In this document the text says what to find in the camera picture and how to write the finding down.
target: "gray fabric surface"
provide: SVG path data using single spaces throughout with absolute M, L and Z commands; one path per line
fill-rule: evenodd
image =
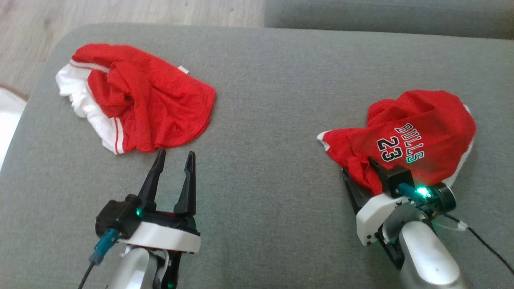
M 514 1 L 267 0 L 265 26 L 514 39 Z
M 514 49 L 503 40 L 291 29 L 86 26 L 48 59 L 0 172 L 0 287 L 72 288 L 97 242 L 95 216 L 137 193 L 155 154 L 115 156 L 54 80 L 90 42 L 128 43 L 217 89 L 212 123 L 168 150 L 157 196 L 172 210 L 187 152 L 197 156 L 202 246 L 180 288 L 398 288 L 379 244 L 364 247 L 322 131 L 363 126 L 366 109 L 410 89 L 444 89 L 472 109 L 475 147 L 453 187 L 455 216 L 514 262 Z M 440 237 L 476 288 L 512 288 L 468 233 Z M 87 288 L 104 288 L 116 246 Z

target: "clothing tag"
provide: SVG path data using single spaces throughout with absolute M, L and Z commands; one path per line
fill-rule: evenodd
M 185 67 L 183 67 L 182 65 L 181 65 L 181 66 L 179 66 L 179 67 L 178 67 L 178 69 L 179 69 L 181 72 L 185 73 L 185 74 L 189 74 L 189 70 L 187 70 L 187 69 L 186 69 Z

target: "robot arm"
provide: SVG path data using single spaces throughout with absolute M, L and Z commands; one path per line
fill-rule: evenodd
M 186 179 L 172 213 L 157 211 L 155 203 L 165 157 L 166 151 L 160 150 L 137 196 L 129 194 L 124 202 L 110 200 L 97 216 L 95 230 L 102 239 L 96 251 L 102 251 L 99 249 L 104 237 L 113 232 L 117 234 L 114 239 L 126 244 L 125 255 L 107 286 L 109 289 L 175 289 L 182 254 L 200 250 L 200 233 L 193 217 L 196 214 L 195 154 L 189 152 L 184 169 Z M 98 259 L 92 256 L 91 263 L 99 265 L 103 255 L 99 262 L 92 260 Z
M 440 183 L 415 188 L 411 172 L 401 166 L 384 169 L 374 159 L 384 193 L 371 197 L 342 169 L 363 245 L 378 241 L 400 270 L 405 288 L 471 288 L 457 262 L 432 227 L 437 212 L 455 208 L 450 188 Z

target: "red fabric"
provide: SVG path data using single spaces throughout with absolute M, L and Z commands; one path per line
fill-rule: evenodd
M 429 186 L 454 174 L 476 131 L 459 98 L 445 91 L 408 91 L 378 101 L 366 126 L 326 132 L 323 142 L 330 157 L 374 195 L 382 193 L 382 184 L 369 156 L 386 169 L 407 167 L 416 182 Z
M 123 150 L 153 152 L 198 137 L 209 124 L 214 88 L 128 45 L 88 44 L 72 59 L 93 69 L 91 94 L 107 117 L 120 118 Z

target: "wooden floor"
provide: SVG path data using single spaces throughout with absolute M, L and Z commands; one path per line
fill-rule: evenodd
M 27 99 L 74 28 L 109 22 L 263 26 L 265 0 L 0 0 L 0 86 Z

